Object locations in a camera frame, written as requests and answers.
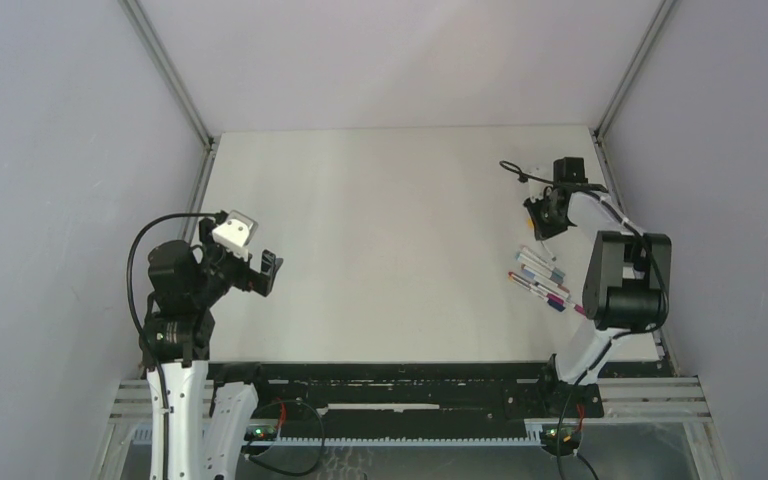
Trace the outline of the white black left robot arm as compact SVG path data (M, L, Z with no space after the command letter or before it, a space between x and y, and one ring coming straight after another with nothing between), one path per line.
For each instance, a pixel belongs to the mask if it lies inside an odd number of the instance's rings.
M153 479L229 478L232 449L242 445L242 427L271 407L271 388L256 379L225 388L231 409L210 427L204 425L203 393L215 327L212 307L230 290L268 296L282 258L266 250L254 270L251 257L238 256L223 243L198 247L172 240L148 255L153 286L141 326L152 406Z

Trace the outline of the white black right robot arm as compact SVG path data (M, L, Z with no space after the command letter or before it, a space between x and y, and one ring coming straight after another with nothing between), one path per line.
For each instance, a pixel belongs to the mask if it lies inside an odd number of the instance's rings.
M536 240L579 228L592 241L581 293L585 319L550 358L549 377L537 391L542 410L562 416L576 405L577 390L596 383L616 347L666 323L673 244L637 225L605 186L590 182L580 157L555 160L549 179L532 172L518 179L529 187L523 205Z

